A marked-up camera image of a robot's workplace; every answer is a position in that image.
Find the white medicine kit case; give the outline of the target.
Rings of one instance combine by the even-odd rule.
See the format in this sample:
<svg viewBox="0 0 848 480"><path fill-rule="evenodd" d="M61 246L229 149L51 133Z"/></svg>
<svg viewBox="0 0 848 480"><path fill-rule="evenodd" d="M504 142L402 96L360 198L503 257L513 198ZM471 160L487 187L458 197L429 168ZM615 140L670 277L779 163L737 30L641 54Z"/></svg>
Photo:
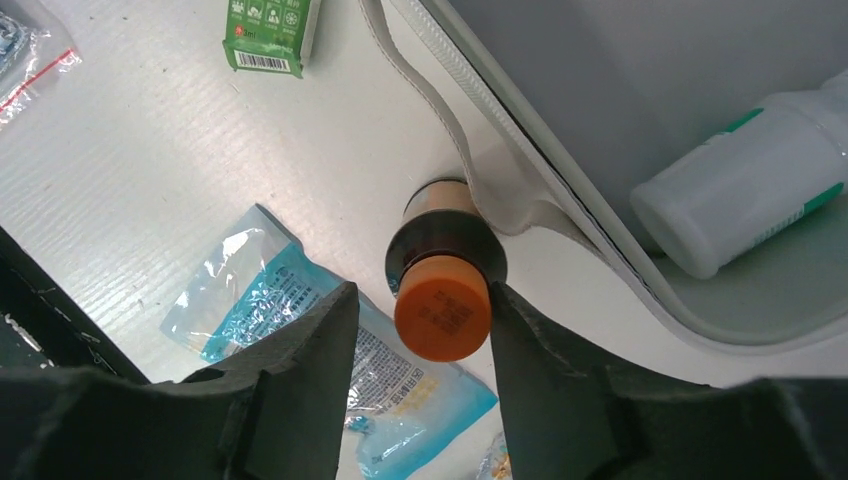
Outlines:
<svg viewBox="0 0 848 480"><path fill-rule="evenodd" d="M607 263L683 340L774 355L847 332L847 205L714 280L667 260L625 203L674 155L782 87L847 63L843 1L399 1L396 9L495 126L522 170L470 152L444 98L362 14L448 132L474 203L502 234L538 226Z"/></svg>

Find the white plastic bottle green label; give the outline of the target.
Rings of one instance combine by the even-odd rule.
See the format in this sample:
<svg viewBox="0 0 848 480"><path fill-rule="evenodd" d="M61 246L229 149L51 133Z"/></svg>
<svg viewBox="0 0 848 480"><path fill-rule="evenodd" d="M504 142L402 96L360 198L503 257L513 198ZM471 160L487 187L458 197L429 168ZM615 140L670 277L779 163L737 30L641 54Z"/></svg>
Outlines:
<svg viewBox="0 0 848 480"><path fill-rule="evenodd" d="M678 267L709 279L847 192L847 74L770 95L649 181L630 202Z"/></svg>

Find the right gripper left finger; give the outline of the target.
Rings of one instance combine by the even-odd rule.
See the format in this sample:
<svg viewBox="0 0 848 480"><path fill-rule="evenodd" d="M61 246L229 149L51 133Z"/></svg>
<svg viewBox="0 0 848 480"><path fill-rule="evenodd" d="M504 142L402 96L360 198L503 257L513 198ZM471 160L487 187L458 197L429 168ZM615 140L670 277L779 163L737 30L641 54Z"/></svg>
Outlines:
<svg viewBox="0 0 848 480"><path fill-rule="evenodd" d="M1 373L5 479L332 479L359 328L345 282L179 383L83 368Z"/></svg>

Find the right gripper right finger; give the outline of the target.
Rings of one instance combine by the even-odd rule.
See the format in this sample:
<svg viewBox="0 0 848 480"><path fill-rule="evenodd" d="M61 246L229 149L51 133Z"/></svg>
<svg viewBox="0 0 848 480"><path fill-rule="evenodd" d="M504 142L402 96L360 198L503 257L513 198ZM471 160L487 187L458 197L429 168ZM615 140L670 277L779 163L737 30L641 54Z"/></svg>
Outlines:
<svg viewBox="0 0 848 480"><path fill-rule="evenodd" d="M625 360L493 283L491 346L517 479L843 479L847 382L728 388Z"/></svg>

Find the brown bottle orange cap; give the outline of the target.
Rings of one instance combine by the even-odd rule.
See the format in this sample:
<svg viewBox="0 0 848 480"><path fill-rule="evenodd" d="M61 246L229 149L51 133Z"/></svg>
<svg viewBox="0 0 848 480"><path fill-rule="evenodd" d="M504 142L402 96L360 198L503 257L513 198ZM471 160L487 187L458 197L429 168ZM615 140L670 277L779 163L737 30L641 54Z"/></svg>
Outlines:
<svg viewBox="0 0 848 480"><path fill-rule="evenodd" d="M467 181L443 177L423 185L405 206L385 255L400 340L432 362L471 356L491 331L489 285L507 274L505 250Z"/></svg>

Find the large blue white pouch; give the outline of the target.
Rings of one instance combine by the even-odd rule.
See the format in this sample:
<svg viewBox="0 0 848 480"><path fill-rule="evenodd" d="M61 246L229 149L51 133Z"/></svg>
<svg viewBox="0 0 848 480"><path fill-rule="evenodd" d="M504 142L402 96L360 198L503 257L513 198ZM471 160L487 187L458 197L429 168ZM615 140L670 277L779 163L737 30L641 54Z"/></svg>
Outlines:
<svg viewBox="0 0 848 480"><path fill-rule="evenodd" d="M332 479L345 432L359 439L365 478L405 479L497 402L461 367L414 357L381 311L259 205L161 328L205 362L196 380L251 381L225 439L231 479Z"/></svg>

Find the small green medicine box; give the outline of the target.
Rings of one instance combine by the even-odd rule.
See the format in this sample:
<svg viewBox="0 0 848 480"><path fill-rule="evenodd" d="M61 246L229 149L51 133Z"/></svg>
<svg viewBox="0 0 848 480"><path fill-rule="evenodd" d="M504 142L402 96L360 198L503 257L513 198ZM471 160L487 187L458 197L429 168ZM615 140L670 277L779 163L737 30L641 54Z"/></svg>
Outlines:
<svg viewBox="0 0 848 480"><path fill-rule="evenodd" d="M222 42L229 66L301 79L321 4L321 0L230 0Z"/></svg>

